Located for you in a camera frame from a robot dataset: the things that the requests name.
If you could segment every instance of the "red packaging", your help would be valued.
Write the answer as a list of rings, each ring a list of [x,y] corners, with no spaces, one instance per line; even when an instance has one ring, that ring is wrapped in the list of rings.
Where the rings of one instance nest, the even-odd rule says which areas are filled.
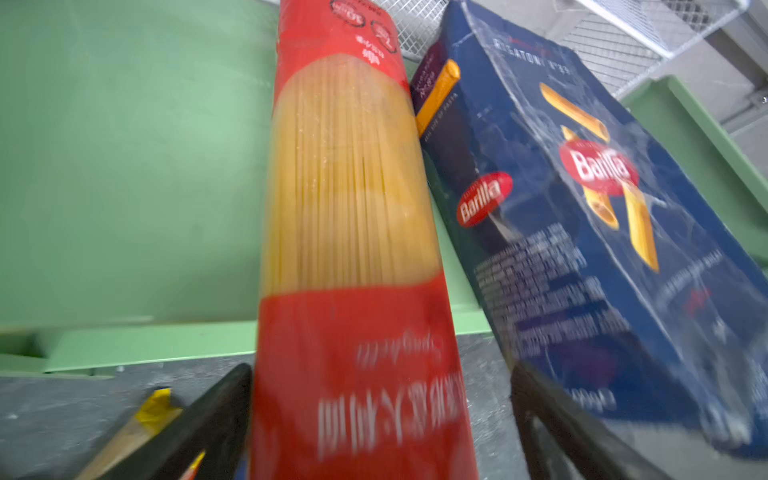
[[[377,124],[371,130],[375,140],[363,135],[366,140],[359,155],[357,146],[344,144],[346,132],[353,137],[365,129],[358,121],[347,122],[345,115],[352,108],[355,115],[367,118],[372,95],[364,90],[371,82],[357,85],[352,81],[347,92],[327,77],[315,82],[305,76],[301,82],[308,85],[306,90],[298,91],[294,82],[290,85],[292,93],[284,95],[289,99],[281,97],[289,91],[287,84],[294,76],[329,56],[334,56],[333,65],[341,69],[348,68],[344,64],[348,58],[355,65],[350,71],[368,75],[365,69],[370,67],[388,77],[369,72],[372,78],[383,78],[385,84],[393,85],[387,87],[389,90],[384,88],[388,96],[381,94],[382,98],[375,99],[377,105],[407,105],[404,118],[380,115],[382,122],[399,123]],[[322,93],[307,93],[315,90]],[[364,0],[283,0],[273,113],[271,210],[262,255],[263,273],[270,281],[262,285],[253,394],[251,471],[256,480],[478,477],[448,290],[407,92],[396,28],[381,8]],[[333,102],[339,95],[345,98],[343,106],[337,108]],[[327,115],[322,122],[306,119],[313,105]],[[293,130],[293,123],[286,127],[286,116],[299,127]],[[323,126],[327,121],[331,125]],[[341,145],[337,149],[322,147],[327,148],[328,158],[323,154],[317,165],[310,166],[315,170],[301,170],[308,158],[315,162],[306,145],[318,137],[325,139],[318,140],[318,145],[342,138]],[[337,151],[344,153],[337,157]],[[411,155],[413,161],[403,162],[393,173],[392,164],[401,153]],[[357,157],[365,157],[365,163],[372,154],[382,158],[376,165],[383,179],[366,183],[356,197],[349,197],[356,199],[351,203],[336,199],[335,195],[350,195],[338,184],[330,190],[333,195],[323,200],[323,181],[338,183],[339,178],[347,178],[347,168],[351,178],[356,165],[363,162]],[[280,163],[294,161],[287,166]],[[323,173],[328,165],[329,170]],[[371,165],[365,164],[369,177]],[[297,186],[314,174],[317,177],[306,183],[309,187],[302,190]],[[376,184],[379,180],[383,182],[380,185]],[[374,211],[371,205],[375,202],[380,202],[382,210]],[[345,230],[323,230],[323,218],[351,224],[352,220],[343,223],[347,221],[343,216],[359,214],[366,206],[369,217],[371,212],[386,216],[361,223],[366,228],[354,231],[360,235],[388,222],[383,230],[392,244],[386,251],[387,259],[371,260],[356,250],[355,243],[337,248],[338,242],[346,241]],[[274,233],[276,228],[281,229],[279,234]],[[297,253],[276,262],[275,255],[284,257],[294,247],[299,251],[294,236],[302,234],[311,236],[325,250],[310,251],[309,258]],[[381,233],[371,230],[369,235],[375,240]],[[426,240],[409,241],[411,237]],[[428,259],[423,260],[421,253]],[[347,278],[337,270],[350,261],[379,265],[380,275],[372,275],[374,280],[367,280],[367,284],[355,280],[357,277]],[[403,276],[403,265],[419,262],[429,267],[424,269],[427,273]],[[295,272],[286,273],[288,266]],[[302,275],[312,268],[313,274],[307,276],[319,286],[303,286]],[[354,275],[364,270],[350,268]],[[321,281],[323,275],[327,275],[326,283]]]

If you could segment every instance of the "barilla pasta box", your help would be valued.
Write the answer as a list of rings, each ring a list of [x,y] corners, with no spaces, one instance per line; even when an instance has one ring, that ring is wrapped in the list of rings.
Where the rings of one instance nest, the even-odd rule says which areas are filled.
[[[768,281],[571,50],[451,2],[411,83],[430,187],[510,365],[768,454]]]

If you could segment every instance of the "red and yellow package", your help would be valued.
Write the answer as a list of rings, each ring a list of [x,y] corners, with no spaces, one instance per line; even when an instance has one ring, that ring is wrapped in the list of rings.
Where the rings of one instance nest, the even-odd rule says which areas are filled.
[[[477,478],[392,19],[283,0],[252,473]]]

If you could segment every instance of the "white wire basket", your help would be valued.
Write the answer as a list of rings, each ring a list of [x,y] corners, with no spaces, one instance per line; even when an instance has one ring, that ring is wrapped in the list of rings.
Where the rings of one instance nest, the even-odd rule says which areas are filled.
[[[435,39],[448,0],[377,2],[394,19],[404,55],[418,61]],[[581,13],[575,26],[555,40],[575,50],[616,97],[628,93],[665,61],[687,50],[749,6],[749,0],[578,2],[587,13]]]

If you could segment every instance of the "green tray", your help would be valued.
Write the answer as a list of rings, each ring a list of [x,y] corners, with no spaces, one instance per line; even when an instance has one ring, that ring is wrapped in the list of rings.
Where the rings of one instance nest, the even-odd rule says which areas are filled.
[[[0,371],[253,352],[276,20],[0,3]],[[488,331],[438,227],[456,331]]]
[[[766,271],[768,182],[676,77],[648,81],[623,101],[672,154],[699,192]]]

